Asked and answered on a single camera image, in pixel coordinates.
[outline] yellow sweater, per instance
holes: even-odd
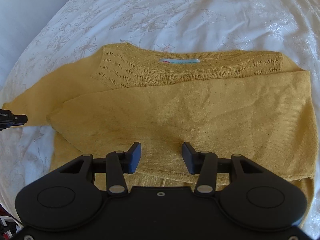
[[[193,59],[170,64],[160,58]],[[241,153],[313,196],[318,151],[310,73],[278,52],[171,54],[103,46],[64,65],[3,108],[57,131],[52,169],[90,153],[142,144],[129,187],[194,185],[181,157],[189,141],[221,158]],[[227,185],[227,176],[217,183]],[[95,184],[105,189],[105,178]]]

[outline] floral pattern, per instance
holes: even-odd
[[[311,71],[320,123],[319,24],[320,0],[70,0],[23,52],[0,100],[108,43],[166,52],[276,50]],[[17,192],[49,169],[53,134],[51,127],[0,132],[0,202],[15,216]],[[304,225],[313,238],[320,235],[319,190],[315,196]]]

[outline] black robotic gripper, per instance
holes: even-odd
[[[23,188],[16,210],[25,226],[14,240],[223,239],[306,240],[297,226],[307,208],[299,188],[246,157],[218,158],[185,142],[182,157],[190,187],[132,187],[141,144],[105,158],[82,155]],[[107,190],[95,187],[106,173]],[[218,173],[230,184],[216,191]]]

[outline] white bedsheet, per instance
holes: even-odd
[[[320,0],[70,0],[23,52],[0,103],[108,43],[168,52],[274,50],[311,71],[320,124],[319,26]],[[48,171],[53,135],[50,127],[0,132],[0,203],[14,216],[17,192]],[[304,225],[313,238],[320,234],[318,171],[319,163],[316,197]]]

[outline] light blue clothing tag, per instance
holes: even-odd
[[[161,58],[159,62],[171,63],[171,64],[186,64],[186,63],[199,63],[200,60],[197,58],[192,59],[170,59],[170,58]]]

